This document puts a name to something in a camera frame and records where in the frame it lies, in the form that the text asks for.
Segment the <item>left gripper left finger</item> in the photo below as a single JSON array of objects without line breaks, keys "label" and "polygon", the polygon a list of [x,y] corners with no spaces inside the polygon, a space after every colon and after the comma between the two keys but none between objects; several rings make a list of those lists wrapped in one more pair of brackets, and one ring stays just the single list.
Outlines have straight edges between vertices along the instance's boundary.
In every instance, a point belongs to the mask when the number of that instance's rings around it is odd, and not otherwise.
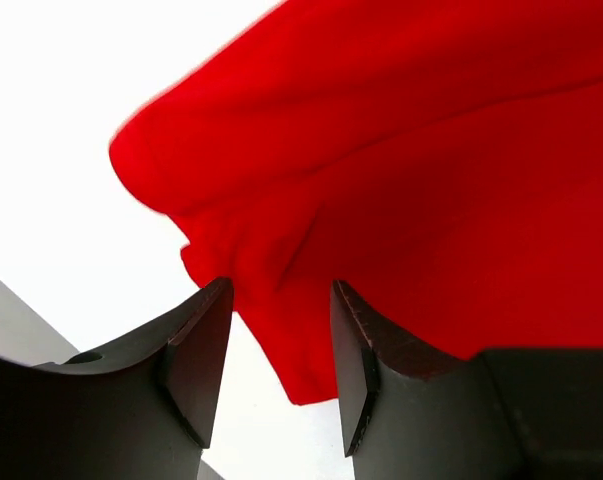
[{"label": "left gripper left finger", "polygon": [[0,479],[194,479],[210,446],[234,289],[210,282],[62,364],[0,358]]}]

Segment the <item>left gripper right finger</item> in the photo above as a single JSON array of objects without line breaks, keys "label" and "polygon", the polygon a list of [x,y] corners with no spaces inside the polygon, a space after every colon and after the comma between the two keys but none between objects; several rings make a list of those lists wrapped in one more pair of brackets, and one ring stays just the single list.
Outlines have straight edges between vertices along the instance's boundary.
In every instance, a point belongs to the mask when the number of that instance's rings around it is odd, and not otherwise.
[{"label": "left gripper right finger", "polygon": [[359,479],[603,479],[603,349],[448,355],[331,287],[344,452]]}]

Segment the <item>red t shirt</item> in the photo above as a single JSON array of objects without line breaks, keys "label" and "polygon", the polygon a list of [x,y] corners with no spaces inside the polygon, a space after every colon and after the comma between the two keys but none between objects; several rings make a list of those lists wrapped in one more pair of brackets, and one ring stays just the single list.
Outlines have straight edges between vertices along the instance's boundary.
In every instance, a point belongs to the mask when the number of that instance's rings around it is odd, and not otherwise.
[{"label": "red t shirt", "polygon": [[109,155],[294,404],[337,393],[335,280],[460,358],[603,347],[603,1],[287,1]]}]

